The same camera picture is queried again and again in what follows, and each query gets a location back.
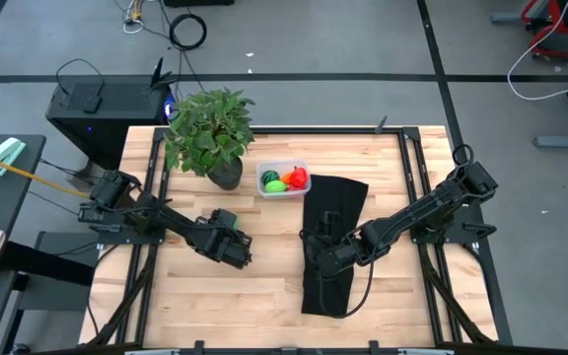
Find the green ball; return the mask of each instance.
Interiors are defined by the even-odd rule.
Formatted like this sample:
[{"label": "green ball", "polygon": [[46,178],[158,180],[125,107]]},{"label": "green ball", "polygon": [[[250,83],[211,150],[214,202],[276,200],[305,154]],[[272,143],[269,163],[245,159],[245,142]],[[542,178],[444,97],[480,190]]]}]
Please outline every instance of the green ball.
[{"label": "green ball", "polygon": [[267,185],[268,183],[274,181],[274,180],[278,180],[280,179],[280,175],[277,174],[277,172],[275,171],[266,171],[264,173],[262,173],[262,177],[260,178],[260,180],[262,181],[263,185]]},{"label": "green ball", "polygon": [[286,183],[280,180],[273,180],[264,186],[266,192],[284,192],[286,191]]}]

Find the green plant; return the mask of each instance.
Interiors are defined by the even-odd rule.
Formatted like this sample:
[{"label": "green plant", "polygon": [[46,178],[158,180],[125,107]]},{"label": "green plant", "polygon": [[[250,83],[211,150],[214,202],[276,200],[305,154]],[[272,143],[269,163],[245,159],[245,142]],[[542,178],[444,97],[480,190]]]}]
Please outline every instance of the green plant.
[{"label": "green plant", "polygon": [[242,91],[203,91],[174,106],[166,134],[166,162],[170,169],[194,171],[200,177],[231,163],[253,141],[248,105]]}]

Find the black flower pot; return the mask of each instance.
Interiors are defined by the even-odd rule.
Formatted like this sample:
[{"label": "black flower pot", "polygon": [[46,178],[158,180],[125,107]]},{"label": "black flower pot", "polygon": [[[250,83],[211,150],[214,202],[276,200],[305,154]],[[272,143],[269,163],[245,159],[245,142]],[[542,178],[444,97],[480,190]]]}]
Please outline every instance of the black flower pot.
[{"label": "black flower pot", "polygon": [[232,163],[223,162],[217,169],[207,173],[207,177],[224,190],[232,190],[241,183],[243,161],[235,158]]}]

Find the black cloth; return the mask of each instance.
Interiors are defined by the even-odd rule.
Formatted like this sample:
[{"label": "black cloth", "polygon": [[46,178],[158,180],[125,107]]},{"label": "black cloth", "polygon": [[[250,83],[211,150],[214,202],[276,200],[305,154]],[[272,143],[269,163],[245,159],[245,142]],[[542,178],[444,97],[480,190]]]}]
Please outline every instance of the black cloth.
[{"label": "black cloth", "polygon": [[[304,198],[304,229],[314,231],[325,212],[338,213],[338,219],[333,226],[331,235],[343,237],[356,228],[368,185],[363,182],[343,177],[311,176],[313,187]],[[304,243],[304,301],[302,313],[320,316],[342,316],[347,312],[347,304],[352,288],[354,269],[349,268],[337,274],[334,278],[323,280],[323,304],[320,305],[320,280],[313,262],[306,253]]]}]

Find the yellow cable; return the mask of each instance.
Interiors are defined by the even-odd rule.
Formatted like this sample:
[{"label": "yellow cable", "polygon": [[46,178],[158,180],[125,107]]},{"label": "yellow cable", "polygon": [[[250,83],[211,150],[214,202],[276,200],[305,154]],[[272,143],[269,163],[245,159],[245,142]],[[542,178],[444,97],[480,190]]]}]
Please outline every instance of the yellow cable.
[{"label": "yellow cable", "polygon": [[57,185],[57,184],[55,184],[55,183],[53,183],[53,182],[47,181],[46,179],[44,179],[44,178],[42,178],[42,177],[37,177],[37,176],[34,175],[34,174],[30,174],[30,173],[28,173],[28,172],[26,172],[26,171],[23,171],[23,170],[21,170],[21,169],[18,169],[18,168],[15,168],[15,167],[11,167],[11,166],[9,166],[9,165],[7,165],[7,164],[4,164],[4,163],[1,163],[1,162],[0,162],[0,167],[1,167],[1,168],[4,168],[4,169],[7,169],[7,170],[9,170],[9,171],[11,171],[11,172],[13,172],[13,173],[15,173],[15,174],[19,174],[20,176],[24,176],[24,177],[26,177],[26,178],[31,178],[31,179],[36,180],[36,181],[38,181],[38,182],[42,182],[42,183],[46,184],[47,186],[52,187],[52,188],[55,188],[55,189],[57,189],[57,190],[59,190],[59,191],[66,192],[66,193],[71,193],[71,194],[74,194],[74,195],[80,196],[80,197],[89,198],[89,195],[86,194],[86,193],[84,193],[84,192],[80,192],[80,191],[76,191],[76,190],[72,190],[72,189],[69,189],[69,188],[65,188],[65,187],[59,186],[59,185]]}]

